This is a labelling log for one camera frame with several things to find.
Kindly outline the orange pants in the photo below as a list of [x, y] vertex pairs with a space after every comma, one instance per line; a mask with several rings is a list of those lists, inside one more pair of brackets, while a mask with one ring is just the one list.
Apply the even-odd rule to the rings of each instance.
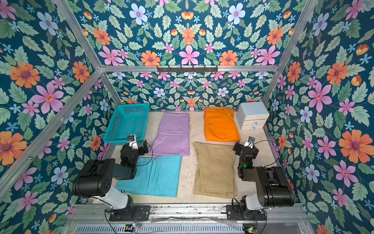
[[234, 110], [227, 107], [207, 107], [204, 111], [204, 135], [207, 141], [239, 141], [241, 138], [234, 121]]

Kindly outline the teal plastic basket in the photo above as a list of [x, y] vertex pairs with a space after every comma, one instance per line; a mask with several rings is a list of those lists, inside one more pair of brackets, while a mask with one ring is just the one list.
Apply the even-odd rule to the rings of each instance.
[[137, 140], [145, 137], [150, 105], [127, 104], [117, 106], [112, 115], [103, 141], [114, 145], [125, 145], [128, 136], [134, 135]]

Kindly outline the khaki long pants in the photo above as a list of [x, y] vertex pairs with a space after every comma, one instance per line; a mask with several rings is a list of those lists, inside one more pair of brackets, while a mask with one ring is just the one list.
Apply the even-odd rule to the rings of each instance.
[[198, 169], [193, 193], [230, 199], [237, 196], [233, 146], [195, 142]]

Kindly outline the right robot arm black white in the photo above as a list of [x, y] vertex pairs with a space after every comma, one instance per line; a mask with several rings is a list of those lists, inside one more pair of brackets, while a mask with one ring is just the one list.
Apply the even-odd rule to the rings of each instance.
[[295, 195], [281, 167], [253, 165], [253, 160], [259, 153], [253, 141], [248, 140], [245, 144], [237, 141], [233, 151], [239, 156], [239, 179], [256, 185], [254, 195], [242, 197], [242, 210], [291, 207], [295, 204]]

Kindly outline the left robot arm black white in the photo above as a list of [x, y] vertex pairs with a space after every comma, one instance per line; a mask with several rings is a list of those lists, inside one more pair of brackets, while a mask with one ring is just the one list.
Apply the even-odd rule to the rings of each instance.
[[89, 160], [73, 183], [73, 194], [87, 199], [97, 199], [109, 208], [110, 221], [146, 221], [149, 219], [149, 205], [135, 205], [131, 196], [122, 193], [112, 185], [112, 180], [135, 179], [140, 156], [147, 154], [148, 143], [128, 141], [121, 151], [121, 163], [115, 159]]

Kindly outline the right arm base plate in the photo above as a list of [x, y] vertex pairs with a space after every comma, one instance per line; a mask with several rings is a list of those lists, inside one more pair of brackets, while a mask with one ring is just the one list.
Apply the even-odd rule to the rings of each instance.
[[266, 221], [266, 215], [261, 210], [248, 210], [239, 205], [226, 206], [227, 219], [235, 221]]

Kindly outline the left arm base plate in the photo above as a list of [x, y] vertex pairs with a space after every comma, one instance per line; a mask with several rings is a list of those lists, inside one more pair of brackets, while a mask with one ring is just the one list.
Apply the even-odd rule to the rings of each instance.
[[150, 205], [134, 205], [130, 208], [110, 211], [109, 221], [147, 221], [150, 215]]

